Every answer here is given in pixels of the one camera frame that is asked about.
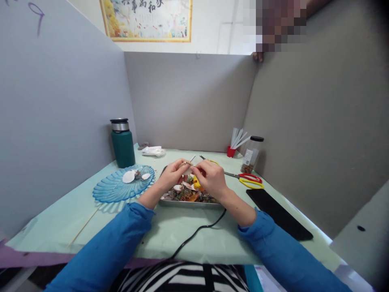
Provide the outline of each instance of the framed picture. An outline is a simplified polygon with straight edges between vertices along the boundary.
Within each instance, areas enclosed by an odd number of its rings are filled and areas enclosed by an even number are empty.
[[[115,42],[191,42],[192,0],[100,0]]]

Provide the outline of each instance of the smartphone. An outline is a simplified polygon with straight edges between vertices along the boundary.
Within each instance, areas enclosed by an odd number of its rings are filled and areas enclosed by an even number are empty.
[[[289,233],[294,239],[298,241],[305,241],[313,239],[312,233],[300,224],[292,215],[288,213],[271,195],[264,189],[249,189],[246,193],[258,206],[258,208],[266,212],[274,222],[283,230]]]

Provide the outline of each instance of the hand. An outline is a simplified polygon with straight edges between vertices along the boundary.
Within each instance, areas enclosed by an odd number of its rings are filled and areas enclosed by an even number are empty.
[[[190,164],[188,163],[180,167],[180,164],[185,161],[186,161],[185,159],[181,158],[176,160],[175,162],[172,162],[166,167],[165,171],[161,174],[157,182],[161,184],[162,188],[165,191],[168,191],[173,186],[179,184],[180,180],[182,181],[182,175],[190,167]]]
[[[196,167],[190,168],[199,180],[201,186],[215,199],[220,201],[222,196],[228,193],[224,169],[209,160],[201,161]]]
[[[254,52],[251,54],[254,61],[263,62],[263,52]]]

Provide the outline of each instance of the power cord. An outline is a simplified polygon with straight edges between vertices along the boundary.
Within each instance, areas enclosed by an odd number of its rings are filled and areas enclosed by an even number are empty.
[[[214,227],[214,226],[215,226],[215,225],[224,217],[224,215],[226,214],[226,211],[227,211],[227,210],[224,209],[223,214],[219,217],[219,219],[216,220],[215,223],[213,223],[213,224],[211,224],[211,225],[203,225],[203,226],[200,226],[199,228],[197,228],[197,230],[193,233],[193,235],[192,235],[191,237],[189,237],[187,240],[185,240],[185,241],[180,245],[180,247],[175,251],[175,253],[174,253],[171,257],[169,257],[168,259],[169,259],[169,260],[173,260],[173,259],[176,257],[176,255],[180,252],[180,250],[181,250],[189,241],[191,241],[191,240],[194,238],[194,236],[197,234],[197,232],[198,232],[200,229]]]

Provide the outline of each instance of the glass dish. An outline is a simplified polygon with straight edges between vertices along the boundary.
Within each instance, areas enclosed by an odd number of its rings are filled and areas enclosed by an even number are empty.
[[[141,175],[151,174],[146,180],[138,179],[126,184],[123,176],[127,171],[140,171]],[[148,165],[134,165],[121,169],[103,178],[93,189],[93,197],[102,203],[115,203],[133,198],[147,189],[155,176],[154,169]]]

